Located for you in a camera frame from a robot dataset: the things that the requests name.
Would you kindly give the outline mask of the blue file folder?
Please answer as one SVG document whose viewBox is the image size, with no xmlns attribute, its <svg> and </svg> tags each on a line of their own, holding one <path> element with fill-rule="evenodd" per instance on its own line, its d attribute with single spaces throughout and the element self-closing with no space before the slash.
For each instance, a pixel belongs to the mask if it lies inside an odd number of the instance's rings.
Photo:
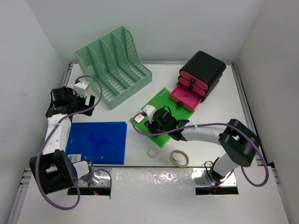
<svg viewBox="0 0 299 224">
<path fill-rule="evenodd" d="M 93 164 L 123 165 L 127 126 L 124 121 L 72 123 L 65 152 Z"/>
</svg>

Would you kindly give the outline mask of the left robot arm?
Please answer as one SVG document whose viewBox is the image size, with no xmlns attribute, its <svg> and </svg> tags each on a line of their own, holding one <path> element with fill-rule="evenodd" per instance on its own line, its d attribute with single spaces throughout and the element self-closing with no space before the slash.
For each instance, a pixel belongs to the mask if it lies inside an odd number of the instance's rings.
<svg viewBox="0 0 299 224">
<path fill-rule="evenodd" d="M 87 108 L 94 105 L 95 96 L 83 97 L 69 87 L 53 89 L 51 102 L 46 112 L 48 142 L 43 149 L 39 162 L 39 180 L 45 194 L 77 185 L 78 180 L 91 171 L 91 162 L 65 153 L 70 133 L 72 113 L 91 116 Z"/>
</svg>

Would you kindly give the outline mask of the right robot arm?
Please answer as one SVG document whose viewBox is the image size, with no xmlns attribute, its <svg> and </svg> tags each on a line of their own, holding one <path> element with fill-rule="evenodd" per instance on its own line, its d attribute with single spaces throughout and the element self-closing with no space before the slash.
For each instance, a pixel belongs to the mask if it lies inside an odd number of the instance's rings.
<svg viewBox="0 0 299 224">
<path fill-rule="evenodd" d="M 148 116 L 145 122 L 153 137 L 167 133 L 176 141 L 204 141 L 222 146 L 225 154 L 217 158 L 207 171 L 210 182 L 216 184 L 235 168 L 249 167 L 256 154 L 256 148 L 261 145 L 260 138 L 249 130 L 242 122 L 231 119 L 226 128 L 192 125 L 187 119 L 175 119 L 164 107 L 156 109 L 147 105 L 142 109 Z"/>
</svg>

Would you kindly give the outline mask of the brown tape roll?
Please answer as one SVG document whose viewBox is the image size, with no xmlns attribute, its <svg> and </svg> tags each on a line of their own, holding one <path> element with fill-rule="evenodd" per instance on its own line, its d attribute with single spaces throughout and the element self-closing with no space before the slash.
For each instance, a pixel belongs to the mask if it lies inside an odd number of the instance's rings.
<svg viewBox="0 0 299 224">
<path fill-rule="evenodd" d="M 179 164 L 179 161 L 178 161 L 178 160 L 175 160 L 175 158 L 173 157 L 174 154 L 180 154 L 180 155 L 184 156 L 186 163 L 183 164 L 183 165 Z M 171 163 L 172 163 L 174 166 L 176 166 L 177 168 L 186 168 L 186 167 L 189 165 L 190 159 L 189 159 L 189 156 L 188 156 L 184 151 L 181 151 L 181 150 L 173 150 L 173 151 L 170 153 L 170 161 L 171 161 Z"/>
</svg>

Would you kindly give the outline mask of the clear tape roll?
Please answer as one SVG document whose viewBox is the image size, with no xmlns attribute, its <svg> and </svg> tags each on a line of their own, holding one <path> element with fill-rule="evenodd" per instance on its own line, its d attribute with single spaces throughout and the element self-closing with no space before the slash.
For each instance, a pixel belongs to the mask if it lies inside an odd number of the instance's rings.
<svg viewBox="0 0 299 224">
<path fill-rule="evenodd" d="M 147 156 L 150 158 L 155 158 L 158 154 L 158 149 L 155 147 L 151 147 L 147 151 Z"/>
</svg>

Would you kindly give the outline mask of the pink top drawer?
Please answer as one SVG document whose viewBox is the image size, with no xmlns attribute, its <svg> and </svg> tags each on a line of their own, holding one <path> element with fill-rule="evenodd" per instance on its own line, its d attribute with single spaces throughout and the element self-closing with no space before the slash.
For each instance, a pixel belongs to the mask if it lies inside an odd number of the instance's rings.
<svg viewBox="0 0 299 224">
<path fill-rule="evenodd" d="M 182 85 L 184 85 L 186 87 L 188 87 L 190 85 L 195 85 L 205 91 L 208 90 L 208 85 L 205 82 L 203 82 L 200 79 L 196 78 L 195 76 L 187 73 L 186 71 L 182 70 L 182 71 L 180 71 L 179 74 L 180 74 L 179 82 Z"/>
</svg>

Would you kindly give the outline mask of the pink drawer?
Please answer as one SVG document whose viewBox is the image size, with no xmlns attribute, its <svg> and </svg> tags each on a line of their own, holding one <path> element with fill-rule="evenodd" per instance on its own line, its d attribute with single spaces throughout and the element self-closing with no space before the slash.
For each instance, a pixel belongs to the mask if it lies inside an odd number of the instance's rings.
<svg viewBox="0 0 299 224">
<path fill-rule="evenodd" d="M 178 82 L 180 84 L 182 84 L 183 86 L 185 86 L 187 88 L 187 90 L 193 91 L 195 93 L 197 93 L 200 96 L 206 96 L 206 92 L 201 89 L 200 87 L 196 86 L 195 84 L 191 84 L 187 79 L 179 76 L 178 77 Z"/>
<path fill-rule="evenodd" d="M 190 112 L 195 111 L 196 107 L 201 103 L 203 98 L 197 93 L 189 90 L 182 84 L 178 84 L 169 94 L 171 100 L 177 103 L 179 107 L 183 107 Z"/>
<path fill-rule="evenodd" d="M 182 85 L 184 85 L 186 87 L 188 87 L 190 85 L 195 85 L 205 91 L 208 90 L 208 85 L 205 82 L 203 82 L 200 79 L 196 78 L 195 76 L 187 73 L 186 71 L 182 70 L 182 71 L 180 71 L 179 74 L 180 74 L 179 82 Z"/>
</svg>

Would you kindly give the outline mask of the pink bottom drawer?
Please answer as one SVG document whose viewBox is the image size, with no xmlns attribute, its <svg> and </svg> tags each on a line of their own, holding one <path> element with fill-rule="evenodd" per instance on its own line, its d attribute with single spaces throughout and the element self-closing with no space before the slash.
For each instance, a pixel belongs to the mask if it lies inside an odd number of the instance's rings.
<svg viewBox="0 0 299 224">
<path fill-rule="evenodd" d="M 182 84 L 178 84 L 169 94 L 171 100 L 177 103 L 179 107 L 183 107 L 190 112 L 195 111 L 196 107 L 201 103 L 203 98 L 197 93 L 189 90 Z"/>
</svg>

